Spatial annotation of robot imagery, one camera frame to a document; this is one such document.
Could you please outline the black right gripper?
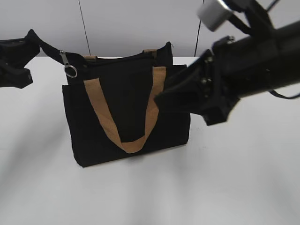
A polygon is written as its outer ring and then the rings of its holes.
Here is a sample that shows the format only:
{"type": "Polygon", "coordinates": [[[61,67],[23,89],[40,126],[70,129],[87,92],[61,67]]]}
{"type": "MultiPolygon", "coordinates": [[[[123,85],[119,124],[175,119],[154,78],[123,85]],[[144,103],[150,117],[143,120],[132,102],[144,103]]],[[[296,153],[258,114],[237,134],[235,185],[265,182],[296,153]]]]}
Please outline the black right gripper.
{"type": "Polygon", "coordinates": [[[165,79],[168,88],[154,97],[159,110],[202,114],[208,126],[226,122],[240,100],[231,93],[222,77],[221,57],[234,41],[234,37],[226,36],[216,41],[212,50],[205,50],[190,66],[168,67],[165,79]],[[208,87],[199,82],[202,78],[206,78],[208,87]]]}

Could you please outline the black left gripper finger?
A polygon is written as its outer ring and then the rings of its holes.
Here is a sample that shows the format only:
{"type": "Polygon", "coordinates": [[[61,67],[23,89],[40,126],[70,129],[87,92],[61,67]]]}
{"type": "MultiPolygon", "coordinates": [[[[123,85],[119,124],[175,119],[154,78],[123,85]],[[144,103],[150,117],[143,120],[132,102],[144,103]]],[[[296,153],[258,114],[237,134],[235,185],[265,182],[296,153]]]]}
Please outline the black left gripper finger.
{"type": "Polygon", "coordinates": [[[14,87],[23,89],[32,84],[31,72],[27,68],[17,69],[9,66],[5,61],[0,62],[0,87],[14,87]]]}
{"type": "Polygon", "coordinates": [[[39,53],[39,45],[24,38],[0,41],[0,59],[13,68],[24,68],[39,53]]]}

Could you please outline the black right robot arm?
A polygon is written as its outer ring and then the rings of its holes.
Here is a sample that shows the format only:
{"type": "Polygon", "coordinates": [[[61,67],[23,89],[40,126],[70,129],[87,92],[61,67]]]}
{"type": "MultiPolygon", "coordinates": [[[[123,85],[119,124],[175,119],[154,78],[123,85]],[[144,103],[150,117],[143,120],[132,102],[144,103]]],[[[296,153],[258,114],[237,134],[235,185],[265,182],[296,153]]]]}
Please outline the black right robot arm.
{"type": "Polygon", "coordinates": [[[159,110],[201,115],[207,125],[228,120],[241,98],[277,92],[300,81],[300,24],[275,28],[255,0],[209,0],[197,15],[210,31],[230,22],[246,34],[226,36],[189,67],[170,77],[155,96],[159,110]]]}

